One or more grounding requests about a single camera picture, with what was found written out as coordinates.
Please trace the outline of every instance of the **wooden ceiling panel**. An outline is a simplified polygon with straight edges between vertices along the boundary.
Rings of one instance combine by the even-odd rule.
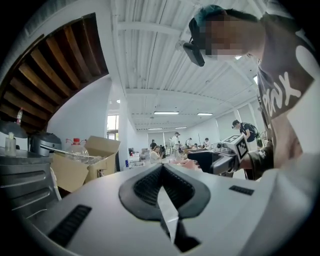
[[[10,102],[11,104],[19,108],[23,108],[23,111],[26,111],[31,115],[39,117],[43,120],[47,120],[49,118],[49,115],[47,113],[40,111],[38,108],[32,106],[31,104],[27,103],[23,99],[17,97],[14,93],[12,93],[9,90],[5,92],[3,98],[8,102]]]
[[[39,49],[35,49],[31,53],[32,58],[38,64],[38,66],[42,69],[42,71],[52,80],[53,83],[66,95],[70,96],[71,91],[66,86],[66,84],[61,80],[61,78],[56,74],[56,72],[52,69],[52,67],[48,64],[42,53]]]
[[[73,95],[108,74],[94,14],[70,22],[33,43],[6,74],[0,118],[42,130]]]
[[[49,102],[47,102],[45,99],[43,99],[41,96],[38,94],[34,93],[32,89],[27,87],[25,84],[23,84],[19,79],[17,78],[12,78],[10,81],[10,85],[15,88],[18,92],[23,94],[25,97],[30,99],[32,102],[37,104],[38,106],[46,109],[50,113],[54,113],[56,108],[51,105]]]
[[[63,55],[62,51],[60,50],[60,47],[54,37],[49,37],[46,41],[47,46],[49,47],[54,59],[58,62],[62,70],[65,72],[65,74],[68,76],[72,84],[75,88],[79,89],[80,87],[80,80],[74,73],[74,71],[69,66],[65,56]]]
[[[17,111],[13,108],[11,108],[10,106],[8,106],[7,104],[3,103],[0,106],[0,112],[8,115],[9,117],[11,117],[12,119],[16,119],[17,118]],[[28,123],[34,127],[40,128],[42,129],[42,127],[44,126],[44,124],[32,117],[27,116],[26,114],[22,115],[22,120],[21,122],[23,123]]]
[[[58,105],[61,104],[62,98],[58,94],[56,94],[51,88],[49,88],[26,63],[23,63],[19,67],[19,70],[40,91],[42,91],[45,95],[53,99],[54,102],[56,102]]]

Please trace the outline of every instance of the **cardboard box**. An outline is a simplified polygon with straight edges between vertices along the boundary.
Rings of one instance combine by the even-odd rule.
[[[103,170],[104,176],[115,173],[116,153],[119,146],[120,141],[118,140],[91,136],[84,145],[89,155],[107,157],[95,164],[73,161],[63,154],[55,153],[51,167],[58,187],[74,192],[83,184],[97,179],[99,170]]]

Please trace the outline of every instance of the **plastic bottle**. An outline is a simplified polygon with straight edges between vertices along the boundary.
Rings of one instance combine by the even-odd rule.
[[[79,138],[73,138],[73,142],[71,144],[70,147],[68,147],[66,149],[66,151],[68,153],[72,153],[72,154],[67,154],[66,157],[74,160],[74,161],[79,161],[82,163],[88,163],[89,161],[89,153],[86,150],[86,148],[84,146],[81,145],[81,142],[83,142],[85,140],[80,141]]]
[[[12,132],[9,132],[9,137],[5,138],[4,154],[8,157],[15,157],[17,155],[16,140]]]
[[[22,119],[23,110],[24,109],[21,107],[19,112],[18,112],[18,115],[16,116],[16,123],[18,125],[21,125],[21,119]]]

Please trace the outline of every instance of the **person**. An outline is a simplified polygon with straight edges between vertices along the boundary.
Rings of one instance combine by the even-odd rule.
[[[182,144],[180,143],[180,140],[178,141],[179,142],[179,153],[182,153]]]
[[[204,139],[204,147],[205,147],[207,150],[211,150],[211,142],[209,141],[208,138],[205,138],[205,139]]]
[[[299,157],[303,151],[288,113],[315,80],[319,66],[313,45],[287,10],[269,0],[265,14],[257,19],[209,5],[200,9],[189,28],[193,45],[208,58],[258,59],[257,96],[268,143],[242,160],[240,169],[245,169],[247,178],[257,180],[264,171]]]
[[[178,161],[179,160],[179,132],[175,132],[174,136],[172,137],[172,150],[173,150],[173,155],[174,155],[174,160]]]
[[[151,164],[161,163],[162,158],[164,156],[164,152],[162,152],[161,154],[159,152],[160,152],[160,146],[156,145],[150,153]]]
[[[154,148],[155,148],[156,145],[157,145],[157,144],[155,143],[155,140],[153,139],[152,142],[151,142],[151,144],[150,144],[151,150],[154,150]]]
[[[233,129],[240,130],[240,134],[244,134],[249,151],[258,150],[254,125],[248,122],[239,122],[238,120],[234,120],[232,122],[232,127]]]
[[[185,142],[187,149],[192,149],[192,138],[188,138]]]
[[[165,146],[160,145],[160,155],[163,153],[163,159],[166,158],[166,148]]]

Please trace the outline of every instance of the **ceiling light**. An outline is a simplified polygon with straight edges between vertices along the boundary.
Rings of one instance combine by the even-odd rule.
[[[169,112],[155,111],[154,114],[155,115],[177,115],[177,114],[179,114],[179,112],[177,112],[177,111],[169,111]]]
[[[198,116],[212,116],[212,113],[198,113]]]
[[[255,76],[253,77],[253,80],[255,81],[256,84],[258,84],[258,76],[257,76],[257,75],[255,75]]]

